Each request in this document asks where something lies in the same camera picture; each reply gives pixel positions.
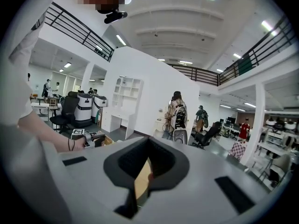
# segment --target fluorescent light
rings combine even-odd
[[[64,67],[68,68],[69,66],[71,66],[71,63],[68,62]]]
[[[125,4],[130,4],[132,0],[125,0]]]
[[[120,40],[120,42],[121,42],[124,46],[126,46],[126,43],[121,39],[121,37],[120,37],[119,35],[116,35],[116,37],[118,38],[118,40]]]
[[[103,49],[101,47],[99,47],[98,45],[96,45],[96,48],[99,49],[100,51],[102,51]]]
[[[239,56],[238,54],[234,53],[234,56],[240,59],[242,56]]]
[[[220,106],[225,107],[225,108],[228,108],[228,109],[231,109],[231,107],[226,106],[226,105],[220,105]]]
[[[185,61],[179,61],[181,63],[185,63],[185,64],[193,64],[192,62],[185,62]]]
[[[268,31],[273,30],[273,27],[272,27],[269,23],[267,23],[266,21],[263,21],[263,22],[262,22],[262,25],[263,25]],[[272,34],[272,35],[277,35],[277,32],[276,32],[276,31],[273,31],[273,32],[271,32],[271,34]]]
[[[249,103],[244,103],[245,105],[249,105],[249,106],[251,106],[251,107],[253,107],[253,108],[256,108],[256,106],[255,105],[252,105],[252,104],[249,104]]]

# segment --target red outfit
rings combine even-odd
[[[239,135],[239,137],[241,138],[241,139],[247,139],[247,131],[246,131],[246,129],[250,129],[250,125],[249,124],[242,124],[242,126],[241,126],[241,131],[240,131],[240,135]]]

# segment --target black metal railing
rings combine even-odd
[[[213,71],[195,68],[192,66],[169,64],[191,80],[208,83],[211,85],[219,85],[219,74]]]
[[[78,18],[55,2],[52,2],[47,10],[45,23],[110,61],[114,49]]]
[[[232,80],[255,68],[280,53],[296,41],[296,35],[290,22],[283,16],[256,45],[247,51],[241,59],[235,61],[220,74],[220,84]]]

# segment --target monitor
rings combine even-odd
[[[232,118],[232,117],[228,117],[228,120],[232,123],[232,124],[234,124],[235,123],[235,118]]]

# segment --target ceiling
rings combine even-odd
[[[170,58],[202,68],[226,19],[230,1],[132,0],[121,8],[128,13],[125,20],[141,43],[141,51],[167,63]],[[211,70],[225,70],[233,63],[234,53],[245,53],[262,38],[263,20],[275,24],[279,18],[280,13],[268,0],[258,2],[248,24]],[[123,34],[127,40],[133,36],[128,30]]]
[[[293,73],[289,77],[284,77],[275,82],[265,85],[266,90],[266,110],[290,110],[299,109],[299,72]],[[228,105],[233,108],[240,108],[246,111],[254,111],[253,107],[244,103],[256,104],[255,86],[246,87],[244,89],[232,92],[230,94],[221,95],[221,104]]]
[[[30,57],[30,63],[57,72],[63,69],[62,74],[82,79],[88,61],[50,42],[38,39]],[[71,66],[65,68],[67,63],[71,63]],[[103,79],[105,75],[105,70],[94,66],[91,79]]]

